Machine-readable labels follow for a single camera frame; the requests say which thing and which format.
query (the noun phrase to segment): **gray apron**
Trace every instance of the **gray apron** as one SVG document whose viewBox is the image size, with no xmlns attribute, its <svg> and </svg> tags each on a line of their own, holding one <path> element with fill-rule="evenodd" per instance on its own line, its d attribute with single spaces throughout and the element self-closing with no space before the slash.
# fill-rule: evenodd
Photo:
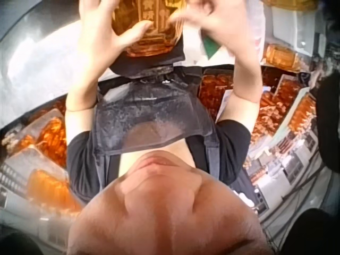
<svg viewBox="0 0 340 255">
<path fill-rule="evenodd" d="M 134 80 L 98 97 L 92 140 L 101 190 L 109 185 L 110 156 L 160 148 L 192 135 L 204 137 L 210 174 L 219 179 L 215 124 L 187 87 L 171 73 Z"/>
</svg>

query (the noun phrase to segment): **mouth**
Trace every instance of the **mouth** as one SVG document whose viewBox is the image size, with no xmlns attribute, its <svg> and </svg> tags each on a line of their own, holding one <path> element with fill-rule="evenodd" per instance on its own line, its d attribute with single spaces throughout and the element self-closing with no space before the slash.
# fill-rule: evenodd
<svg viewBox="0 0 340 255">
<path fill-rule="evenodd" d="M 160 166 L 178 166 L 175 163 L 173 163 L 171 160 L 161 157 L 161 156 L 150 156 L 147 158 L 141 159 L 133 168 L 131 169 L 131 172 L 139 171 L 147 166 L 150 165 L 160 165 Z"/>
</svg>

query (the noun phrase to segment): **man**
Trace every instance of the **man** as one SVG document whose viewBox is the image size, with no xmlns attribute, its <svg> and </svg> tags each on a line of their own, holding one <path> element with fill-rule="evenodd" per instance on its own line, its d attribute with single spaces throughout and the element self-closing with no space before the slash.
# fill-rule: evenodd
<svg viewBox="0 0 340 255">
<path fill-rule="evenodd" d="M 216 126 L 176 82 L 127 84 L 96 105 L 98 78 L 150 26 L 117 36 L 117 2 L 80 1 L 82 71 L 66 102 L 67 169 L 88 204 L 68 253 L 271 254 L 257 216 L 227 187 L 247 155 L 262 93 L 244 1 L 190 1 L 170 18 L 202 27 L 236 57 L 234 91 Z"/>
</svg>

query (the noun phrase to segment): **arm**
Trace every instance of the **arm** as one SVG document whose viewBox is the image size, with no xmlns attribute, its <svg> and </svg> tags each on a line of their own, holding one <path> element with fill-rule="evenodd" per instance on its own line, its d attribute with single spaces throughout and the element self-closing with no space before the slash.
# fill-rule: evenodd
<svg viewBox="0 0 340 255">
<path fill-rule="evenodd" d="M 138 41 L 152 24 L 150 21 L 139 22 L 117 36 L 111 23 L 118 3 L 118 0 L 80 0 L 79 73 L 66 100 L 67 144 L 78 134 L 92 128 L 99 77 L 124 48 Z"/>
<path fill-rule="evenodd" d="M 234 120 L 252 132 L 259 112 L 262 76 L 244 0 L 188 2 L 189 8 L 175 12 L 171 21 L 184 19 L 201 27 L 236 58 L 234 90 L 218 121 Z"/>
</svg>

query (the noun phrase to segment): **sleeve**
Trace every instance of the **sleeve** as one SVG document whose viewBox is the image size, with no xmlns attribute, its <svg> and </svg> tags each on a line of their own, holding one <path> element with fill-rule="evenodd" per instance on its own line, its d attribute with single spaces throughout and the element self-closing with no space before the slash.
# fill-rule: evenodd
<svg viewBox="0 0 340 255">
<path fill-rule="evenodd" d="M 230 185 L 236 180 L 247 157 L 250 132 L 233 120 L 218 122 L 216 132 L 220 140 L 220 180 Z"/>
<path fill-rule="evenodd" d="M 67 147 L 67 172 L 71 191 L 84 203 L 99 193 L 90 131 L 78 134 Z"/>
</svg>

